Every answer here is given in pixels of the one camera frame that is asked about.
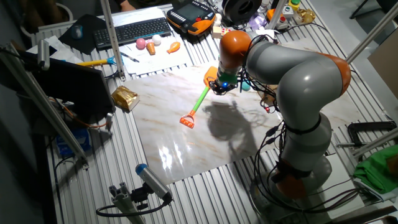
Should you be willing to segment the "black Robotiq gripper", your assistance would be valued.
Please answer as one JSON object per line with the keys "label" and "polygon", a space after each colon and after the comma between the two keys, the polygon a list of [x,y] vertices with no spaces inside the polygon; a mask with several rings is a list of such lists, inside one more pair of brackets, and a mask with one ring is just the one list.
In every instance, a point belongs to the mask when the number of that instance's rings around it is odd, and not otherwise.
{"label": "black Robotiq gripper", "polygon": [[236,84],[221,82],[219,80],[212,81],[212,90],[216,95],[225,95],[227,92],[236,88]]}

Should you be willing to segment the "person's hand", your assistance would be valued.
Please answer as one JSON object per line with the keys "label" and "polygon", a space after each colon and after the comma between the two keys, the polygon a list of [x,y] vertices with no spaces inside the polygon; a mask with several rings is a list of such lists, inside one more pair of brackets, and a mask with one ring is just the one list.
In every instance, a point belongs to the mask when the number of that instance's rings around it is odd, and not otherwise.
{"label": "person's hand", "polygon": [[121,1],[119,5],[120,5],[122,12],[136,10],[136,8],[134,6],[132,6],[128,0]]}

